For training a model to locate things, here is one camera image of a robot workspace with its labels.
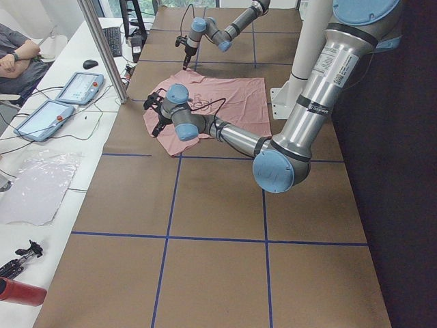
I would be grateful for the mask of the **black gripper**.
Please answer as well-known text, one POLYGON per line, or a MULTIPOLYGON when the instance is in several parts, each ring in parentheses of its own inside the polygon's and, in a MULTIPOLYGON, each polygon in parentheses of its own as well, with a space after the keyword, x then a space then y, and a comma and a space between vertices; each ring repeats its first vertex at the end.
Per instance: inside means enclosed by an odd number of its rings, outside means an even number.
POLYGON ((161 113, 158 113, 158 123, 152 131, 152 137, 158 137, 160 132, 164 130, 167 125, 170 125, 171 120, 166 118, 161 113))
POLYGON ((182 69, 187 70, 188 65, 190 64, 190 61, 191 61, 191 57, 196 54, 196 48, 193 48, 189 45, 186 45, 184 51, 186 53, 186 56, 184 58, 182 69))

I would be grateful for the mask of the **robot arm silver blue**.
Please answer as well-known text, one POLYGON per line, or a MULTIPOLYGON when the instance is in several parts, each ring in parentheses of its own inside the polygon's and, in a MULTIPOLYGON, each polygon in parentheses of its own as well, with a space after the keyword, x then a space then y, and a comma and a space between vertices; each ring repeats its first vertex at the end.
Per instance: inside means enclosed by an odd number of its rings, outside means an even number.
POLYGON ((264 16, 270 6, 269 0, 252 1, 251 5, 239 15, 224 30, 220 30, 212 17, 194 17, 191 30, 187 36, 178 36, 175 46, 184 45, 185 58, 182 69, 187 70, 191 58, 196 55, 201 39, 205 36, 215 44, 220 51, 226 52, 232 46, 232 41, 240 35, 254 20, 264 16))
POLYGON ((154 92, 144 102, 158 118, 153 136, 168 125, 181 141, 210 135, 253 158, 253 175, 263 190, 288 191, 308 176, 311 145, 359 60, 398 46, 404 6, 403 1, 308 3, 290 78, 272 99, 288 113, 280 133, 260 137, 217 115, 197 115, 188 89, 174 84, 164 96, 154 92))

